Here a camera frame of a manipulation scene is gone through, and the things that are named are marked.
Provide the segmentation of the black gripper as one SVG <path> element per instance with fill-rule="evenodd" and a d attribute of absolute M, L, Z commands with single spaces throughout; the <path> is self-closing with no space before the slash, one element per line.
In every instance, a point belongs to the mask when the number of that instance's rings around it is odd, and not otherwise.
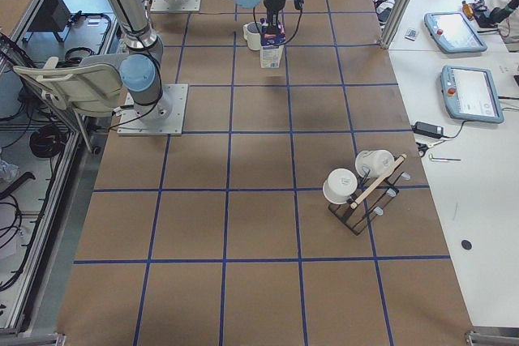
<path fill-rule="evenodd" d="M 284 8 L 285 0 L 264 0 L 264 6 L 267 11 L 267 34 L 279 35 L 281 28 L 278 13 Z"/>

